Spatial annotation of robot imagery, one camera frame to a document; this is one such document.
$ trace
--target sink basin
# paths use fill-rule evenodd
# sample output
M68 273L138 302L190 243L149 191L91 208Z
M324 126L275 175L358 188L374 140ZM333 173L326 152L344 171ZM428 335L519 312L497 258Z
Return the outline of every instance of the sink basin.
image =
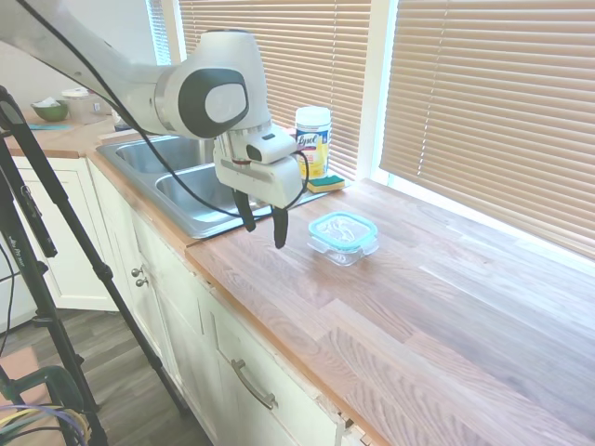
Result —
M178 177L206 202L225 211L237 213L231 188L219 182L217 175L215 175L214 165L205 165L198 169L180 172ZM171 175L157 180L155 186L173 204L197 221L220 222L232 219L231 216L221 214L219 211L215 211L194 200ZM258 206L257 203L252 202L251 207L255 211L264 206Z
M237 213L231 188L219 182L215 165L211 163L215 145L212 140L157 137L151 141L196 195L218 208ZM241 218L221 214L192 198L167 173L144 141L105 145L99 147L98 152L190 237L203 239L242 226ZM323 195L308 191L298 204ZM250 207L255 216L266 215L271 210L267 204L256 201L252 201Z
M213 139L194 140L179 137L152 138L152 144L173 170L213 163ZM115 151L133 169L143 174L164 174L167 169L159 162L144 141L120 146Z

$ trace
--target sponge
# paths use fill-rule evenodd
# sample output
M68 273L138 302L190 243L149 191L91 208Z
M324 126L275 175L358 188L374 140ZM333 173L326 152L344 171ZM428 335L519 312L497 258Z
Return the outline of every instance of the sponge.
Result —
M311 179L308 182L308 189L312 193L330 192L345 187L345 179L338 175L331 177Z

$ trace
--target window blinds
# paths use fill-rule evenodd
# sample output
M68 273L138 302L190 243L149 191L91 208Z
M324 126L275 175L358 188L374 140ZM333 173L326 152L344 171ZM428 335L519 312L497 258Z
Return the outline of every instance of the window blinds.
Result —
M149 23L151 25L152 43L155 48L155 58L158 65L171 64L169 54L169 43L167 40L167 29L165 27L164 11L162 0L145 0Z
M355 177L370 0L179 0L179 5L189 53L207 30L254 33L273 120L293 127L298 107L328 107L330 168Z
M381 167L595 257L595 2L401 0Z

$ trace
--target blue container lid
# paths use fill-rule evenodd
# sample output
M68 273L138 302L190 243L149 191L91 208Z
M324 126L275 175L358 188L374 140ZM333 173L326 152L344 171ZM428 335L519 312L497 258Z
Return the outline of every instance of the blue container lid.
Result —
M309 225L310 235L338 251L357 251L376 239L378 228L351 212L333 212Z

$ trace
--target bowl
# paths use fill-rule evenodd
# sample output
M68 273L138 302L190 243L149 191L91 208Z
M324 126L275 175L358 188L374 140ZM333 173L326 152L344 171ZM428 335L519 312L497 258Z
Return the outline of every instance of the bowl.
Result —
M39 116L44 121L48 121L49 123L56 123L57 121L64 121L66 116L68 115L68 106L66 105L66 101L59 100L59 105L54 105L51 107L35 107L31 104L31 108L35 110L37 116Z

